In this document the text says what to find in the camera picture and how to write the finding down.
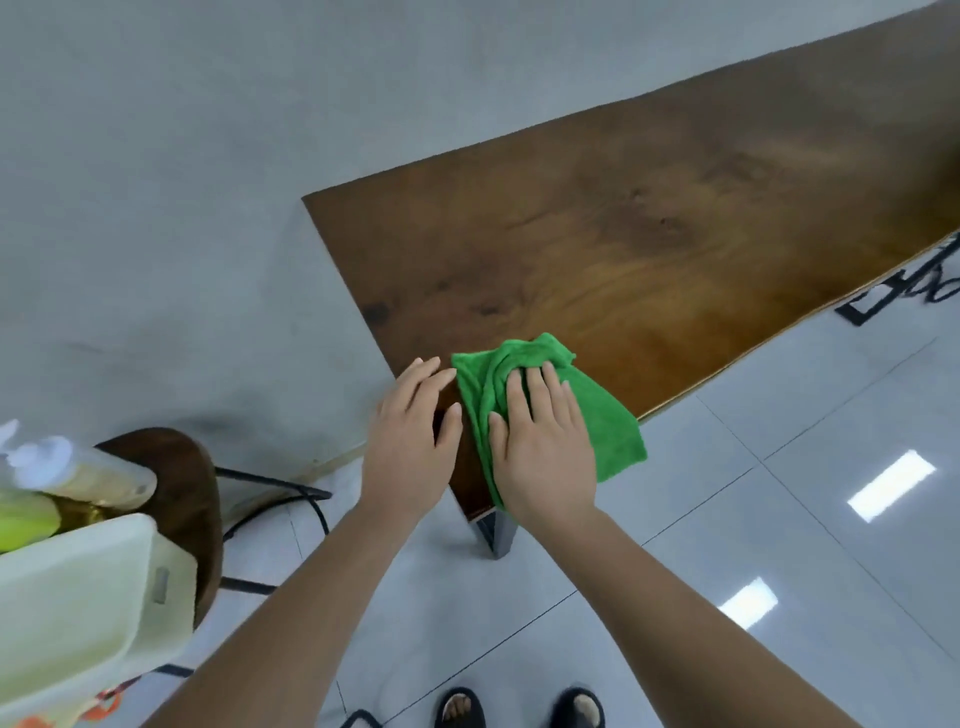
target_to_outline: toe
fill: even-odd
[[[444,706],[444,720],[453,720],[470,712],[470,699],[462,693],[451,695]]]
[[[582,693],[577,695],[573,698],[573,707],[576,708],[577,713],[587,719],[593,728],[600,725],[600,706],[593,702],[593,698],[589,695]]]

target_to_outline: left hand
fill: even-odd
[[[457,402],[446,410],[434,442],[437,401],[457,375],[455,369],[437,372],[439,367],[438,356],[415,359],[377,405],[364,456],[361,507],[416,524],[444,493],[464,426]]]

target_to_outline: white tile floor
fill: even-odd
[[[762,579],[777,604],[751,632],[865,726],[960,724],[960,296],[900,300],[862,328],[818,315],[642,431],[650,460],[597,498],[631,536],[716,604]],[[323,487],[333,524],[359,465]],[[867,521],[848,504],[858,493],[886,509]],[[308,507],[280,510],[228,543],[224,571],[278,582],[321,538]],[[258,601],[222,593],[182,663]],[[318,725],[357,708],[430,725],[438,694],[463,684],[491,725],[535,726],[573,683],[610,725],[659,725],[540,546],[520,532],[504,560],[486,558],[448,494],[374,595]],[[138,724],[176,684],[148,676],[105,725]]]

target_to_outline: plastic container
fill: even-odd
[[[146,503],[156,490],[156,475],[134,463],[85,448],[65,437],[46,437],[35,443],[7,449],[19,422],[0,427],[0,454],[13,468],[13,484],[118,511],[132,511]]]
[[[51,497],[0,488],[0,552],[48,539],[60,524],[60,512]]]
[[[175,660],[196,590],[196,560],[139,513],[0,557],[0,724]]]

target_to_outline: tile grout line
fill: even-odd
[[[784,449],[786,446],[788,446],[790,443],[792,443],[792,442],[793,442],[794,440],[796,440],[798,437],[801,437],[802,435],[805,435],[809,430],[811,430],[811,429],[813,429],[814,427],[816,427],[817,425],[819,425],[823,420],[825,420],[827,417],[829,417],[830,415],[832,415],[834,412],[836,412],[838,409],[840,409],[841,407],[843,407],[845,404],[847,404],[848,402],[850,402],[850,401],[852,401],[852,400],[855,400],[857,397],[859,397],[860,395],[862,395],[864,392],[866,392],[868,389],[870,389],[871,387],[873,387],[875,384],[879,384],[881,381],[883,381],[885,378],[887,378],[889,375],[891,375],[891,374],[894,372],[894,370],[896,370],[899,366],[901,366],[901,365],[903,365],[903,364],[906,364],[908,361],[910,361],[910,359],[912,359],[914,356],[916,356],[917,354],[919,354],[920,352],[922,352],[924,349],[926,349],[927,347],[929,347],[931,344],[933,344],[933,342],[935,342],[935,341],[936,341],[937,339],[939,339],[939,338],[940,338],[939,336],[934,336],[932,339],[930,339],[928,342],[926,342],[923,346],[921,346],[921,347],[920,347],[919,349],[917,349],[915,352],[909,354],[909,355],[906,356],[903,360],[901,360],[901,361],[897,362],[896,364],[894,364],[894,366],[892,366],[890,369],[888,369],[888,370],[887,370],[886,372],[884,372],[882,375],[878,376],[878,377],[877,377],[876,379],[874,379],[873,381],[868,382],[868,383],[867,383],[866,385],[864,385],[861,389],[857,390],[856,392],[854,392],[853,394],[851,394],[849,397],[847,397],[845,400],[843,400],[842,402],[840,402],[839,404],[837,404],[837,405],[836,405],[835,407],[833,407],[833,409],[831,409],[826,415],[824,415],[824,416],[821,417],[819,420],[817,420],[815,423],[813,423],[813,425],[811,425],[811,426],[809,426],[809,427],[805,427],[801,432],[799,432],[798,434],[796,434],[796,435],[794,435],[793,437],[791,437],[789,440],[787,440],[787,441],[786,441],[785,443],[783,443],[779,448],[775,449],[773,452],[771,452],[771,453],[770,453],[769,455],[767,455],[766,457],[758,457],[758,460],[759,460],[760,462],[766,462],[767,460],[769,460],[771,457],[773,457],[774,455],[776,455],[778,452],[780,452],[782,449]]]
[[[419,698],[417,698],[417,699],[414,700],[412,703],[410,703],[410,705],[408,705],[406,708],[404,708],[404,709],[401,710],[401,711],[398,711],[398,712],[395,713],[393,716],[391,716],[391,717],[387,718],[386,720],[384,720],[384,721],[383,721],[383,722],[384,722],[384,725],[386,725],[387,723],[389,723],[389,722],[390,722],[391,720],[393,720],[394,718],[399,717],[400,714],[405,713],[406,711],[408,711],[408,710],[410,710],[411,708],[413,708],[415,705],[417,705],[417,703],[421,702],[424,698],[426,698],[431,692],[435,691],[437,688],[442,687],[444,683],[449,682],[450,680],[452,680],[453,678],[455,678],[457,675],[459,675],[461,672],[463,672],[464,670],[466,670],[468,667],[470,667],[470,666],[473,665],[474,663],[477,663],[477,662],[479,662],[480,660],[483,660],[483,658],[485,658],[487,655],[489,655],[491,652],[493,652],[495,649],[497,649],[500,645],[502,645],[502,644],[504,644],[506,641],[511,640],[512,638],[516,637],[516,635],[518,635],[518,634],[519,634],[520,632],[522,632],[524,629],[526,629],[527,627],[529,627],[529,626],[530,626],[531,624],[533,624],[535,621],[537,621],[538,619],[540,619],[541,617],[543,617],[543,616],[544,616],[545,614],[547,614],[548,612],[556,609],[557,607],[559,607],[561,604],[563,604],[565,601],[567,601],[568,599],[570,599],[572,596],[574,596],[574,595],[576,595],[576,594],[579,594],[579,592],[578,592],[576,589],[574,589],[572,592],[570,592],[570,594],[568,594],[568,595],[565,596],[563,599],[561,599],[560,601],[558,601],[558,602],[557,602],[556,604],[554,604],[552,607],[550,607],[549,609],[541,612],[541,613],[538,614],[536,617],[534,617],[533,619],[531,619],[530,621],[528,621],[526,624],[524,624],[522,627],[520,627],[519,629],[517,629],[514,633],[512,633],[512,634],[508,635],[507,637],[503,638],[500,642],[498,642],[498,643],[495,644],[493,647],[491,647],[490,649],[488,649],[488,650],[487,650],[486,652],[484,652],[482,655],[479,655],[478,657],[474,658],[473,660],[470,660],[470,662],[468,662],[466,665],[464,665],[463,667],[461,667],[460,669],[458,669],[456,672],[454,672],[454,673],[453,673],[452,675],[450,675],[449,677],[446,677],[444,680],[442,680],[442,681],[440,682],[440,684],[434,686],[433,688],[431,688],[430,690],[428,690],[427,692],[425,692],[425,693],[424,693],[423,695],[421,695]]]
[[[806,507],[806,505],[804,504],[804,502],[803,502],[802,500],[800,500],[800,499],[797,497],[797,495],[796,495],[793,491],[791,491],[791,490],[787,487],[787,485],[786,485],[782,480],[780,480],[772,470],[770,470],[769,466],[767,466],[766,463],[761,463],[761,465],[762,465],[763,468],[767,471],[767,473],[769,473],[770,476],[780,484],[780,486],[783,488],[783,490],[785,490],[787,493],[789,493],[790,496],[791,496],[794,500],[796,500],[798,503],[800,503],[800,507],[803,508],[803,509],[810,515],[810,517],[811,517],[814,521],[816,521],[816,522],[820,525],[821,528],[824,529],[824,531],[827,533],[827,535],[830,536],[830,538],[833,539],[833,541],[836,542],[836,544],[837,544],[838,546],[840,546],[840,548],[843,550],[843,552],[846,553],[848,556],[850,556],[850,558],[853,560],[853,562],[854,562],[855,564],[857,564],[861,569],[863,569],[863,572],[866,573],[871,579],[874,580],[874,583],[876,583],[876,585],[880,587],[880,589],[883,591],[883,593],[886,594],[887,596],[889,596],[889,597],[890,597],[890,600],[891,600],[894,604],[896,604],[898,607],[900,607],[900,610],[910,618],[910,621],[912,621],[914,624],[916,624],[916,625],[920,628],[920,631],[923,632],[925,635],[927,635],[927,636],[929,637],[929,639],[930,639],[931,642],[933,642],[933,643],[936,644],[938,647],[940,647],[940,649],[943,650],[944,654],[947,655],[953,662],[957,662],[957,659],[956,659],[955,657],[953,657],[953,655],[951,655],[949,652],[947,652],[947,650],[944,648],[944,646],[943,646],[942,644],[940,644],[940,643],[936,640],[936,638],[933,637],[933,635],[931,635],[929,632],[926,631],[926,629],[924,628],[924,626],[917,621],[917,618],[915,618],[912,614],[910,614],[910,612],[906,609],[906,607],[904,607],[902,604],[900,604],[900,601],[899,601],[895,596],[893,596],[892,594],[890,594],[889,591],[887,591],[887,588],[884,587],[883,584],[880,582],[880,580],[877,579],[877,578],[874,576],[873,572],[870,571],[869,569],[867,569],[867,567],[865,567],[863,564],[860,563],[860,560],[857,559],[856,556],[854,556],[852,553],[850,553],[850,551],[847,549],[847,547],[843,545],[843,542],[841,542],[840,539],[838,539],[836,536],[833,535],[833,532],[830,531],[830,529],[827,528],[827,527],[824,525],[824,523],[823,523],[820,519],[817,518],[816,514],[814,514],[813,511],[811,511],[809,508]]]
[[[680,522],[680,521],[682,521],[683,519],[685,519],[687,516],[689,516],[689,515],[690,515],[691,513],[693,513],[695,510],[697,510],[698,508],[700,508],[702,505],[710,502],[714,497],[720,495],[721,493],[723,493],[723,491],[725,491],[725,490],[727,490],[728,488],[730,488],[730,486],[732,486],[733,483],[735,483],[735,482],[736,482],[737,480],[739,480],[740,478],[744,477],[747,473],[750,473],[750,472],[754,469],[754,467],[751,467],[751,468],[747,469],[746,471],[744,471],[743,473],[741,473],[740,475],[738,475],[736,478],[734,478],[734,479],[731,480],[729,483],[727,483],[726,485],[724,485],[722,488],[720,488],[719,490],[717,490],[716,493],[710,494],[710,496],[709,496],[708,498],[706,498],[705,500],[703,500],[703,501],[700,502],[700,503],[697,503],[695,506],[693,506],[693,508],[691,508],[690,510],[688,510],[688,511],[687,511],[686,513],[684,513],[682,516],[678,517],[677,519],[675,519],[674,521],[672,521],[671,523],[669,523],[667,526],[665,526],[664,528],[662,528],[661,530],[659,530],[657,533],[655,533],[653,536],[651,536],[650,538],[646,539],[642,544],[638,544],[638,545],[641,546],[641,547],[643,547],[643,546],[646,546],[647,544],[649,544],[651,541],[653,541],[654,539],[656,539],[661,533],[663,533],[664,531],[666,531],[666,530],[669,529],[669,528],[672,528],[674,525],[676,525],[678,522]],[[452,675],[450,675],[449,677],[445,678],[439,685],[434,686],[434,687],[431,688],[429,691],[427,691],[426,693],[424,693],[421,697],[419,697],[419,698],[417,698],[416,700],[414,700],[414,701],[413,701],[412,703],[410,703],[410,705],[408,705],[406,708],[404,708],[403,710],[399,711],[398,713],[396,713],[396,714],[393,715],[392,717],[388,718],[386,721],[384,721],[384,724],[389,723],[391,720],[393,720],[394,718],[398,717],[401,713],[404,713],[404,712],[410,710],[411,708],[413,708],[415,705],[417,705],[417,703],[419,703],[421,700],[423,700],[423,699],[424,699],[427,695],[429,695],[431,692],[433,692],[433,691],[435,691],[437,688],[441,687],[444,683],[452,680],[454,677],[456,677],[457,675],[459,675],[461,672],[463,672],[465,669],[467,669],[468,667],[470,667],[470,666],[473,665],[474,663],[482,660],[484,657],[486,657],[486,656],[489,655],[491,652],[493,652],[495,649],[497,649],[500,645],[504,644],[507,640],[512,639],[512,638],[515,637],[517,634],[519,634],[519,633],[522,632],[524,629],[526,629],[526,628],[529,627],[531,624],[533,624],[535,621],[537,621],[538,619],[540,619],[541,617],[543,617],[544,615],[546,615],[547,612],[550,612],[551,610],[555,609],[556,607],[559,607],[561,604],[563,604],[565,601],[567,601],[568,599],[570,599],[572,596],[574,596],[574,595],[576,595],[576,594],[579,594],[579,593],[580,593],[579,590],[576,590],[576,589],[573,590],[573,592],[571,592],[570,594],[568,594],[567,596],[565,596],[563,599],[561,599],[560,601],[558,601],[556,604],[554,604],[553,606],[551,606],[549,609],[547,609],[546,611],[544,611],[544,612],[542,612],[541,614],[537,615],[536,617],[534,617],[533,619],[531,619],[530,621],[528,621],[526,624],[524,624],[523,626],[521,626],[521,627],[520,627],[519,629],[517,629],[513,634],[505,637],[503,640],[501,640],[500,642],[498,642],[497,644],[495,644],[493,647],[491,647],[490,649],[488,649],[488,650],[487,650],[486,652],[484,652],[482,655],[480,655],[479,657],[476,657],[475,659],[471,660],[469,663],[467,663],[466,665],[464,665],[463,667],[461,667],[460,669],[458,669],[456,672],[454,672]]]
[[[340,695],[340,706],[344,709],[344,718],[347,717],[347,702],[344,700],[344,692],[340,690],[340,681],[334,679],[333,684],[337,686],[337,694]]]
[[[755,452],[753,452],[750,448],[748,448],[748,447],[747,447],[747,444],[746,444],[745,442],[743,442],[743,440],[741,440],[740,437],[739,437],[733,430],[730,429],[730,426],[727,425],[727,423],[725,423],[725,422],[720,418],[720,415],[718,415],[716,412],[714,412],[712,409],[710,409],[710,405],[707,404],[706,402],[704,402],[704,401],[700,398],[700,394],[699,394],[699,393],[698,393],[698,394],[695,394],[694,397],[697,398],[697,401],[698,401],[700,404],[702,404],[704,407],[707,408],[707,412],[709,412],[711,415],[713,415],[713,417],[716,418],[716,421],[717,421],[718,423],[720,423],[723,427],[725,427],[725,428],[727,429],[727,431],[733,436],[733,439],[736,440],[738,443],[740,443],[740,445],[742,445],[743,448],[744,448],[747,452],[749,452],[749,453],[754,457],[754,459],[756,460],[756,462],[757,462],[758,464],[761,463],[761,462],[763,462],[763,461],[760,459],[760,456],[757,455]]]
[[[300,553],[300,563],[302,564],[306,559],[303,556],[303,547],[300,545],[300,537],[297,535],[297,528],[294,526],[294,515],[290,512],[290,504],[287,503],[283,506],[283,509],[287,512],[287,518],[290,519],[290,529],[294,532],[294,543],[297,544],[297,551]]]
[[[753,466],[752,468],[748,468],[746,471],[744,471],[743,473],[741,473],[740,475],[738,475],[737,477],[735,477],[733,480],[731,480],[729,483],[727,483],[727,485],[725,485],[723,488],[719,489],[716,493],[711,493],[708,498],[706,498],[705,500],[697,503],[697,504],[696,504],[695,506],[693,506],[690,510],[688,510],[686,513],[684,513],[682,516],[680,516],[678,519],[676,519],[675,521],[673,521],[673,522],[669,523],[668,525],[664,526],[663,528],[661,528],[659,531],[657,531],[657,533],[655,533],[655,534],[654,534],[653,536],[651,536],[649,539],[647,539],[647,540],[644,541],[642,544],[640,544],[640,546],[646,546],[646,545],[649,544],[651,541],[653,541],[654,539],[656,539],[661,533],[663,533],[664,531],[666,531],[666,530],[668,530],[668,529],[670,529],[670,528],[673,528],[675,525],[677,525],[677,523],[679,523],[680,521],[682,521],[683,519],[685,519],[687,516],[689,516],[689,515],[690,515],[691,513],[693,513],[695,510],[697,510],[698,508],[700,508],[700,507],[703,506],[703,505],[706,505],[706,504],[709,503],[711,500],[713,500],[714,498],[716,498],[717,496],[719,496],[721,493],[723,493],[725,490],[727,490],[728,488],[730,488],[730,487],[733,485],[733,483],[735,483],[737,480],[739,480],[739,479],[742,478],[742,477],[745,477],[745,476],[746,476],[747,474],[749,474],[749,473],[752,473],[752,472],[754,471],[754,468],[755,468],[755,467],[756,467],[756,466]]]

